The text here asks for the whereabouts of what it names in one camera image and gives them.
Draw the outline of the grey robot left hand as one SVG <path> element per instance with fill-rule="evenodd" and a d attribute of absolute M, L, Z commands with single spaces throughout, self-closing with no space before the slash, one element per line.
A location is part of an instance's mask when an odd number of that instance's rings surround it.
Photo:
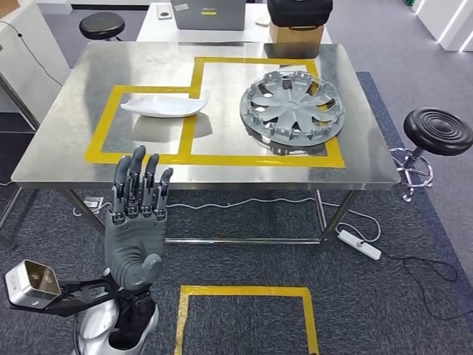
<path fill-rule="evenodd" d="M 167 202 L 174 171 L 165 169 L 155 182 L 159 156 L 152 154 L 143 167 L 146 154 L 140 145 L 118 161 L 112 207 L 106 218 L 106 264 L 115 282 L 127 290 L 156 281 L 164 255 Z"/>

